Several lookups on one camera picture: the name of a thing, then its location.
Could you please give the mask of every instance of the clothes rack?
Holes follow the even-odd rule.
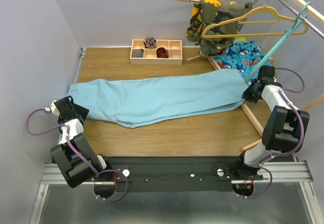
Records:
[[[246,19],[248,19],[249,17],[255,15],[255,14],[260,14],[260,13],[268,13],[271,14],[273,17],[277,18],[277,20],[262,20],[262,21],[245,21]],[[247,12],[245,15],[235,18],[235,19],[230,19],[230,20],[225,20],[222,22],[219,22],[217,24],[211,24],[208,25],[203,31],[201,36],[203,38],[207,38],[207,39],[215,39],[215,38],[238,38],[238,37],[251,37],[251,36],[273,36],[273,35],[285,35],[286,32],[275,32],[275,33],[249,33],[249,34],[242,34],[242,33],[238,33],[238,34],[214,34],[214,35],[207,35],[207,32],[210,29],[213,29],[214,27],[217,26],[221,26],[221,25],[225,25],[234,21],[238,21],[239,24],[262,24],[262,23],[277,23],[280,20],[288,20],[291,22],[296,22],[296,19],[288,17],[288,16],[284,16],[284,15],[280,15],[278,13],[278,11],[271,6],[267,6],[267,4],[265,4],[264,6],[260,6],[257,8],[252,9],[251,11]],[[306,26],[304,23],[302,23],[305,26],[305,29],[303,32],[293,32],[291,35],[303,35],[308,31],[308,26]]]
[[[298,11],[295,10],[291,5],[289,5],[285,0],[278,0],[280,3],[282,3],[287,9],[289,9],[293,14],[295,15],[298,15]],[[298,0],[299,1],[299,5],[302,5],[304,6],[304,4],[306,3],[305,1],[303,0]],[[311,17],[313,17],[314,19],[316,20],[321,20],[322,24],[324,24],[324,19],[322,19],[323,15],[318,15],[319,13],[318,12],[312,12],[310,13],[309,10],[315,10],[313,7],[308,7],[308,9],[306,10],[307,13],[309,13],[309,15]],[[324,39],[324,33],[321,32],[315,25],[313,25],[311,22],[309,22],[306,18],[304,17],[300,17],[305,23],[306,25],[311,28],[316,34],[318,34],[322,39]]]

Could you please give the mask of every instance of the teal hanger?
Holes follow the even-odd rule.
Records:
[[[248,83],[253,76],[256,74],[257,71],[259,71],[259,69],[261,68],[261,66],[271,57],[272,54],[275,53],[275,51],[278,50],[278,48],[280,48],[280,46],[287,40],[288,37],[290,37],[290,35],[298,28],[298,26],[302,23],[302,19],[300,18],[300,16],[302,15],[302,13],[305,11],[305,9],[307,8],[307,6],[310,4],[310,2],[307,2],[305,4],[305,6],[302,8],[302,10],[299,12],[299,14],[297,15],[296,19],[295,19],[295,23],[293,24],[292,28],[290,28],[289,30],[285,31],[285,34],[282,36],[282,38],[280,38],[280,40],[270,49],[270,51],[260,60],[260,62],[252,69],[252,71],[248,74],[248,76],[246,76],[246,78],[244,79],[244,81],[246,83]]]

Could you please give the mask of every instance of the organizer compartment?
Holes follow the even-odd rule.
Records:
[[[181,65],[182,64],[182,41],[181,40],[156,40],[155,48],[144,48],[143,39],[135,39],[132,41],[131,64],[160,64],[160,65]],[[158,58],[156,50],[165,48],[168,53],[168,58]],[[134,58],[132,54],[139,49],[144,49],[142,58]]]

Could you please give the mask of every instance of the wooden surface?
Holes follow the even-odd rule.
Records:
[[[215,58],[210,57],[210,58],[208,58],[208,60],[212,64],[212,66],[214,67],[215,70],[221,69],[221,67],[216,62]],[[264,127],[262,127],[261,123],[255,117],[255,115],[253,114],[253,112],[251,111],[251,109],[249,108],[249,106],[247,105],[247,103],[246,102],[243,102],[243,104],[241,105],[241,108],[244,111],[244,113],[246,114],[246,116],[248,117],[248,119],[250,120],[250,122],[253,124],[254,128],[262,136],[263,128]]]
[[[258,145],[260,142],[262,142],[262,139],[258,139],[256,141],[254,141],[253,143],[248,144],[247,146],[244,146],[241,151],[246,152],[246,151],[252,149],[253,147],[255,147],[256,145]]]
[[[87,48],[78,82],[186,76],[214,71],[207,59],[187,61],[196,48],[183,48],[183,65],[131,65],[130,48]],[[248,103],[262,126],[270,110]],[[168,120],[129,129],[115,123],[86,120],[85,135],[97,154],[106,156],[237,156],[258,139],[241,108],[224,113]]]

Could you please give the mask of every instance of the gray wall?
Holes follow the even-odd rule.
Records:
[[[251,2],[253,0],[228,0]],[[79,45],[130,46],[132,39],[153,36],[180,39],[184,46],[193,3],[176,0],[56,0]],[[264,5],[259,0],[255,7]],[[278,10],[282,5],[270,0]],[[246,25],[242,33],[267,32],[271,25]]]
[[[311,5],[320,13],[324,14],[323,0],[305,0],[312,1]],[[283,10],[286,15],[291,15],[290,11]],[[324,27],[314,21],[311,17],[309,20],[320,30]],[[289,26],[281,23],[274,26],[273,29],[285,30]],[[264,43],[266,49],[278,40],[278,38],[268,38]],[[315,32],[309,32],[303,36],[291,36],[286,43],[273,55],[275,64],[280,67],[292,68],[304,78],[306,89],[300,94],[287,92],[289,98],[299,108],[303,108],[316,97],[324,93],[324,59],[323,59],[324,40]],[[289,72],[279,71],[278,80],[287,88],[298,90],[301,88],[299,79]],[[310,111],[310,122],[308,125],[303,148],[298,153],[300,160],[307,160],[313,178],[315,180],[314,188],[324,210],[324,190],[322,188],[324,181],[324,168],[322,166],[324,153],[324,103],[312,108]]]
[[[27,115],[63,97],[73,82],[78,45],[55,0],[0,0],[0,223],[28,223],[42,168],[57,132],[29,136]],[[33,131],[56,125],[39,113]]]

